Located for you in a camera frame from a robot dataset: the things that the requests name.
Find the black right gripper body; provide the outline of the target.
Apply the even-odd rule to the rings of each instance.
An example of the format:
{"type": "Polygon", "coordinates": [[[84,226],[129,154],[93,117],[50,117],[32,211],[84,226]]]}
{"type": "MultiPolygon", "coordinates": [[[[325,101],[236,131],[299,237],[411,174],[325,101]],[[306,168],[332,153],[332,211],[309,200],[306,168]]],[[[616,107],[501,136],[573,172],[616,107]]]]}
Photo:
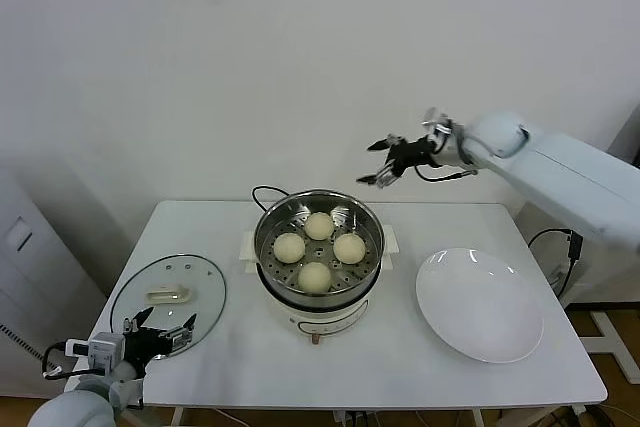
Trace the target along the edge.
{"type": "Polygon", "coordinates": [[[403,174],[406,169],[428,165],[432,168],[440,168],[434,159],[436,143],[422,137],[416,141],[408,142],[404,138],[400,138],[391,147],[391,172],[393,174],[403,174]]]}

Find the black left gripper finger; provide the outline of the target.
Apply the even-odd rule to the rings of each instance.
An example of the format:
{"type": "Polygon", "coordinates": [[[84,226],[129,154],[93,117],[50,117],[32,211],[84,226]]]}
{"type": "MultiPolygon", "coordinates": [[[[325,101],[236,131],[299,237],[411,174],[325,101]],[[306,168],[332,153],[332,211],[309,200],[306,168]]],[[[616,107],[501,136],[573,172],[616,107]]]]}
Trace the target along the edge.
{"type": "Polygon", "coordinates": [[[185,347],[192,341],[196,318],[197,315],[193,314],[181,326],[166,332],[172,347],[185,347]]]}
{"type": "Polygon", "coordinates": [[[137,332],[153,312],[153,307],[148,307],[136,313],[133,317],[126,317],[123,321],[124,332],[137,332]]]}

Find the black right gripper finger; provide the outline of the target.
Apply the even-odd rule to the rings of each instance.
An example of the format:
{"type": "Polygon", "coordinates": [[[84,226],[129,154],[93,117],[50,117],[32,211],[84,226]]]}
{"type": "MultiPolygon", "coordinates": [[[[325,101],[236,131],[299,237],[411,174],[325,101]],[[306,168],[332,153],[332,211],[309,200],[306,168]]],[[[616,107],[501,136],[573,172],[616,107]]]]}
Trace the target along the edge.
{"type": "Polygon", "coordinates": [[[388,134],[384,139],[378,140],[371,144],[367,150],[368,151],[383,151],[387,149],[391,149],[393,146],[401,144],[404,142],[404,138],[401,136],[397,136],[394,134],[388,134]]]}
{"type": "Polygon", "coordinates": [[[374,174],[367,174],[356,179],[359,184],[385,188],[396,182],[399,177],[394,173],[392,164],[385,164],[374,174]]]}

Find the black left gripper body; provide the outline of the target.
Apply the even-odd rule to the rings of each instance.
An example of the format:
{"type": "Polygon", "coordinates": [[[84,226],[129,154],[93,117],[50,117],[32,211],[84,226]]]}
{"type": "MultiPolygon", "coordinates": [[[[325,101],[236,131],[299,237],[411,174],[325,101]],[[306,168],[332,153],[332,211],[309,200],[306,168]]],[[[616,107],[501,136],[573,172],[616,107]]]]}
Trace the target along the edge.
{"type": "Polygon", "coordinates": [[[124,339],[124,361],[136,372],[145,372],[154,357],[170,354],[173,347],[164,330],[155,328],[141,327],[137,331],[126,332],[124,339]]]}

